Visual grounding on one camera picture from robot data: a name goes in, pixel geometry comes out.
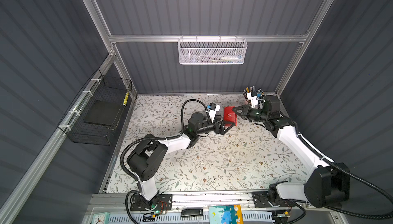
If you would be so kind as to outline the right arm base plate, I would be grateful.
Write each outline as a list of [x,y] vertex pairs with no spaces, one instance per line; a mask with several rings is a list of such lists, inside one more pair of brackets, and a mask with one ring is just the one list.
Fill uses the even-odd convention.
[[264,191],[254,191],[251,196],[256,208],[295,207],[292,202],[282,199],[275,192],[271,193],[266,189]]

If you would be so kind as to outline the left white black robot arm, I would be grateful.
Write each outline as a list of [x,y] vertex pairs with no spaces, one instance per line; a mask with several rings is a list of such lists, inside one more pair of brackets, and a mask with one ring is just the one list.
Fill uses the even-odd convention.
[[138,193],[145,202],[157,200],[159,191],[156,187],[155,174],[168,154],[192,148],[198,142],[200,134],[213,132],[225,135],[233,127],[235,122],[211,119],[209,115],[194,113],[179,135],[165,138],[148,134],[135,141],[136,147],[126,156],[132,147],[129,145],[121,154],[120,166],[136,181]]

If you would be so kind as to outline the red card holder wallet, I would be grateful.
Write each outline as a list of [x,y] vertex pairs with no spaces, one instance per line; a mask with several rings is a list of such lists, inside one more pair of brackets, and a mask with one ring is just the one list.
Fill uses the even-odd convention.
[[233,122],[234,126],[237,125],[237,115],[232,110],[234,106],[226,106],[224,107],[224,121]]

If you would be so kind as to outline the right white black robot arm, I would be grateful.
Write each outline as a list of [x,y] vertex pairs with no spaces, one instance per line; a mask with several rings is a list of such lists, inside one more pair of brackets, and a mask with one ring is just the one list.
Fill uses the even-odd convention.
[[343,173],[346,165],[340,163],[339,169],[334,168],[333,160],[305,139],[299,133],[296,122],[280,111],[280,100],[276,96],[265,96],[262,104],[262,108],[244,104],[232,108],[232,111],[244,120],[262,125],[287,145],[306,169],[305,183],[285,180],[270,185],[270,204],[274,206],[280,200],[290,199],[323,208],[347,201],[350,197],[350,178]]

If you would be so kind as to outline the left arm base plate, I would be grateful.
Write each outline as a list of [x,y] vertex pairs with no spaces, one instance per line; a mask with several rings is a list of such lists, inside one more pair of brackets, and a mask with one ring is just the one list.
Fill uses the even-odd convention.
[[130,200],[131,211],[168,211],[172,209],[173,195],[158,193],[151,200],[139,194],[133,194]]

